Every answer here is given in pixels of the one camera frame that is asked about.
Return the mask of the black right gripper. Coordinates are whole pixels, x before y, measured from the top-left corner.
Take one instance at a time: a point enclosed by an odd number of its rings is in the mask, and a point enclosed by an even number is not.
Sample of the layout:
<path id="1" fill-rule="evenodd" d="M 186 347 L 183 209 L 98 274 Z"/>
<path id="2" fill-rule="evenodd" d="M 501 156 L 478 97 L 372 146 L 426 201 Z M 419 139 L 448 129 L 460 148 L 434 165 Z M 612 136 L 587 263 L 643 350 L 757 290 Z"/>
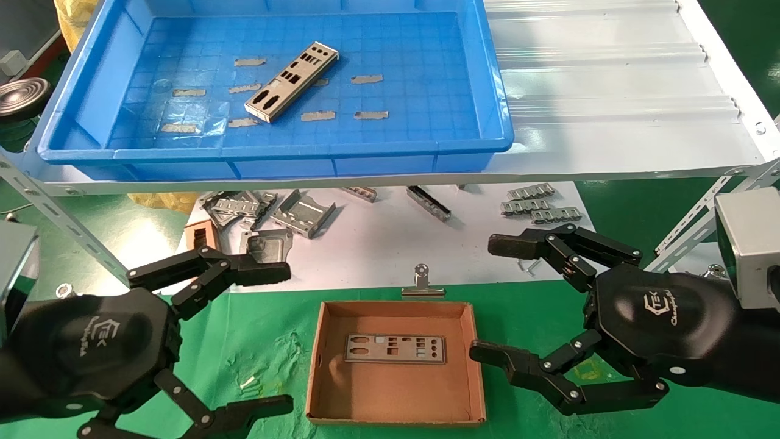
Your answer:
<path id="1" fill-rule="evenodd" d="M 537 392 L 560 414 L 652 408 L 669 392 L 660 378 L 778 402 L 778 311 L 742 308 L 729 282 L 643 271 L 640 250 L 571 223 L 493 234 L 488 252 L 542 259 L 580 293 L 593 290 L 587 323 L 595 329 L 544 358 L 487 341 L 470 345 L 472 360 L 501 368 L 510 386 Z M 588 261 L 612 269 L 597 275 Z M 595 354 L 630 379 L 577 385 L 566 378 Z"/>

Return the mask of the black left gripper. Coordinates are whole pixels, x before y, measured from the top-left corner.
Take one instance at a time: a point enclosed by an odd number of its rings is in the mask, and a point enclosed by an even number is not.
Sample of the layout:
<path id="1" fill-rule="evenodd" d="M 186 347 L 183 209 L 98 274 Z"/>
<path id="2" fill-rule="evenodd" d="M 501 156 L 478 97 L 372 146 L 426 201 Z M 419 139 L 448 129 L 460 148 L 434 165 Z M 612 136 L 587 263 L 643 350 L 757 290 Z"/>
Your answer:
<path id="1" fill-rule="evenodd" d="M 209 410 L 171 370 L 183 343 L 178 319 L 191 319 L 232 285 L 290 280 L 287 262 L 261 263 L 249 254 L 201 246 L 131 269 L 126 277 L 130 287 L 147 291 L 24 306 L 2 345 L 2 421 L 100 410 L 81 425 L 78 438 L 148 438 L 115 423 L 120 412 L 137 410 L 160 390 L 193 422 L 181 438 L 246 438 L 256 421 L 293 411 L 286 394 Z M 190 283 L 174 294 L 172 309 L 148 292 L 185 280 Z"/>

